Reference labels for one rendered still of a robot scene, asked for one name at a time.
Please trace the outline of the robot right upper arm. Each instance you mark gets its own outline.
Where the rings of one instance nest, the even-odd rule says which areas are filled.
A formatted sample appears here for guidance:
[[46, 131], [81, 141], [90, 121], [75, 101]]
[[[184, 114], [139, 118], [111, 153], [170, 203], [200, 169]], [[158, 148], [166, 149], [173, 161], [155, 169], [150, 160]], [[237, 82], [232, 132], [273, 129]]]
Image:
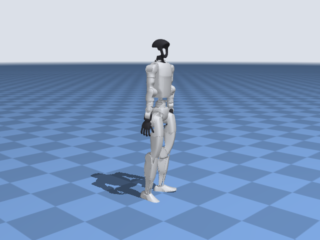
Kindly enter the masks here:
[[157, 67], [158, 67], [157, 64], [149, 64], [145, 68], [145, 71], [146, 71], [146, 92], [148, 91], [148, 89], [152, 89], [153, 90], [152, 97], [155, 97], [158, 94], [157, 90], [154, 88], [155, 75], [158, 71]]

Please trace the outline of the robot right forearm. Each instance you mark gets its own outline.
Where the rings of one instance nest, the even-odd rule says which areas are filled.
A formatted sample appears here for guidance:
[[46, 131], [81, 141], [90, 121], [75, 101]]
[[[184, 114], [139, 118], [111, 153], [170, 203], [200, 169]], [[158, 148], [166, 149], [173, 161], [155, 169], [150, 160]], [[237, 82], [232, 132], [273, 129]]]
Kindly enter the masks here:
[[146, 100], [146, 108], [145, 108], [145, 119], [150, 119], [150, 115], [152, 114], [152, 112], [154, 111], [153, 106], [154, 106], [154, 98], [153, 96], [153, 89], [149, 88], [147, 90], [146, 96], [145, 96], [145, 100]]

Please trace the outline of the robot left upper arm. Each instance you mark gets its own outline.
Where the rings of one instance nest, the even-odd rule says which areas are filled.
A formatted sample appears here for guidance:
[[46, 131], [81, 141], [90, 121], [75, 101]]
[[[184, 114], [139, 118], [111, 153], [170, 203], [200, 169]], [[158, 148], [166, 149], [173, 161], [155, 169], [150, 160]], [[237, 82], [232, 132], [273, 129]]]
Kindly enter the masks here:
[[[172, 69], [172, 79], [171, 79], [171, 84], [172, 84], [172, 82], [173, 82], [173, 76], [174, 76], [174, 70], [175, 70], [175, 67], [174, 67], [174, 65], [172, 65], [172, 64], [171, 64], [171, 69]], [[175, 88], [173, 85], [171, 85], [171, 92], [170, 92], [170, 94], [174, 93], [175, 91], [176, 91], [176, 88]]]

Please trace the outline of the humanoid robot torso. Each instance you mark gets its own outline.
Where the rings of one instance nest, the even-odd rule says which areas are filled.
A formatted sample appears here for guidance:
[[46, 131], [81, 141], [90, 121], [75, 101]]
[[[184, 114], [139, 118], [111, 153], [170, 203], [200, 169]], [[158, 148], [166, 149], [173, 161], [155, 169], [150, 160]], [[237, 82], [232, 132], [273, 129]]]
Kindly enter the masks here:
[[158, 98], [158, 100], [155, 102], [152, 115], [154, 113], [159, 113], [162, 121], [165, 121], [168, 118], [169, 108], [166, 107], [167, 100], [163, 100], [163, 98], [168, 98], [171, 94], [172, 66], [170, 63], [166, 62], [165, 59], [164, 62], [166, 63], [161, 62], [162, 60], [156, 60], [155, 62], [155, 60], [151, 64], [157, 64], [157, 73], [155, 74], [153, 86], [153, 88], [157, 90], [157, 95], [154, 97], [152, 96], [152, 98]]

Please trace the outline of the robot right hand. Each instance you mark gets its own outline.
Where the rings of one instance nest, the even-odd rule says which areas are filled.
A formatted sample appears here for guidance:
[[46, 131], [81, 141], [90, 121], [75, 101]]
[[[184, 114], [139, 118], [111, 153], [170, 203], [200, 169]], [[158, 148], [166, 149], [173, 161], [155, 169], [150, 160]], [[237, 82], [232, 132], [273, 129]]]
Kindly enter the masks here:
[[[141, 134], [143, 134], [144, 136], [146, 135], [146, 137], [149, 135], [149, 137], [151, 136], [150, 135], [150, 129], [152, 130], [152, 132], [154, 133], [154, 130], [153, 130], [153, 128], [152, 128], [152, 126], [151, 126], [151, 120], [152, 120], [152, 114], [150, 114], [150, 119], [147, 119], [147, 118], [145, 118], [144, 117], [144, 122], [143, 122], [143, 124], [142, 124], [142, 128], [141, 128]], [[143, 129], [144, 128], [144, 129]], [[146, 130], [146, 131], [145, 131]], [[148, 133], [148, 134], [147, 134]]]

